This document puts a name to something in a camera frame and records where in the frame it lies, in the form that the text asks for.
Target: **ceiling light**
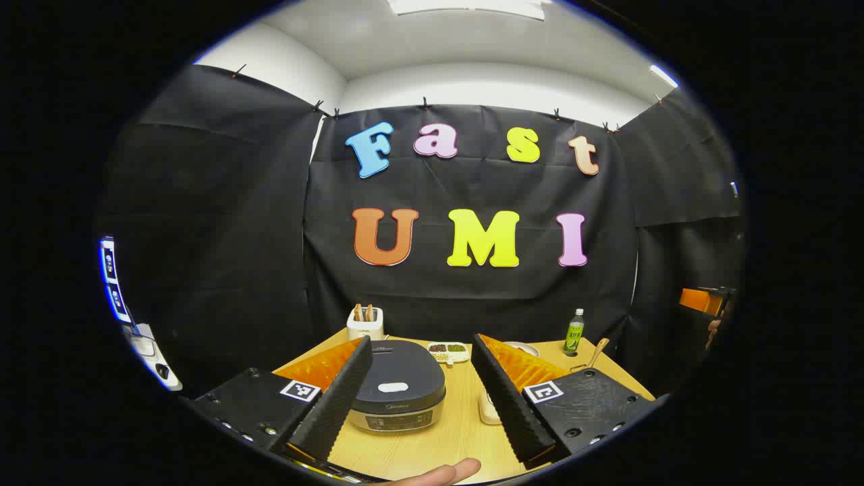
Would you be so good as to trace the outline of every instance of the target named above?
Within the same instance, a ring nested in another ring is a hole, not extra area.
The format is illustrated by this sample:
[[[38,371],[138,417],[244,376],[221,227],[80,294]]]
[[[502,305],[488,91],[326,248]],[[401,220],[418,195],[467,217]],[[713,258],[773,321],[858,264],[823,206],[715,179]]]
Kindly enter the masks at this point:
[[[431,10],[490,10],[543,20],[542,0],[387,0],[398,16]]]
[[[659,67],[652,65],[651,66],[651,72],[656,74],[657,76],[660,76],[661,78],[663,78],[663,80],[666,81],[667,83],[669,83],[670,86],[678,87],[678,83],[676,83],[675,80],[670,78],[668,74],[664,73],[663,69],[660,69]]]

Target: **rice cooker lid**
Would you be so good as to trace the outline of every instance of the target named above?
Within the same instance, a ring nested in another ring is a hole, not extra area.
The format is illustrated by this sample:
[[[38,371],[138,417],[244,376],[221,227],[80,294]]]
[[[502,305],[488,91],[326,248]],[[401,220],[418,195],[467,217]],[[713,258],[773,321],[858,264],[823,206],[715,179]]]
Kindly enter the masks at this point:
[[[352,408],[381,415],[414,412],[439,404],[445,392],[441,365],[426,348],[409,341],[373,341],[372,366]]]

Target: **wooden table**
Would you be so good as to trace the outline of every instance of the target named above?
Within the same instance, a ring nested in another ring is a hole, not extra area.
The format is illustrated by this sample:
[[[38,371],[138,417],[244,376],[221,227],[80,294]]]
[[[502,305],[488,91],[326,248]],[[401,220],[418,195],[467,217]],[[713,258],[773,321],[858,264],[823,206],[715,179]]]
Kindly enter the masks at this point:
[[[389,339],[416,342],[424,347],[430,343],[395,336]],[[347,341],[347,329],[343,329],[281,368]],[[542,359],[565,369],[587,363],[594,354],[594,345],[586,339],[579,341],[578,354],[574,357],[567,357],[561,351],[563,341],[530,344],[540,352]],[[455,464],[465,457],[478,459],[482,467],[477,474],[458,484],[482,483],[525,473],[527,470],[513,454],[504,428],[480,420],[478,397],[486,390],[471,362],[455,363],[452,368],[442,363],[441,367],[447,396],[437,423],[417,431],[380,433],[361,430],[346,421],[327,460],[337,466],[391,480],[422,474],[442,464]],[[633,392],[654,400],[645,387],[605,354],[600,355],[594,367]]]

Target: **green tea bottle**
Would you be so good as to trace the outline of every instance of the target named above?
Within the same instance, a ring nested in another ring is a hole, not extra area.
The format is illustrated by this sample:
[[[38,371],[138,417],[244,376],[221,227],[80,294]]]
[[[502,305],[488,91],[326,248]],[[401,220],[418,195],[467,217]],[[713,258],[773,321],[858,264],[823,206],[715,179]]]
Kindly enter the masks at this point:
[[[585,329],[583,313],[584,310],[576,309],[576,315],[573,316],[573,320],[570,321],[570,326],[567,328],[567,337],[564,338],[564,354],[567,356],[576,356],[576,346],[579,345],[582,330]]]

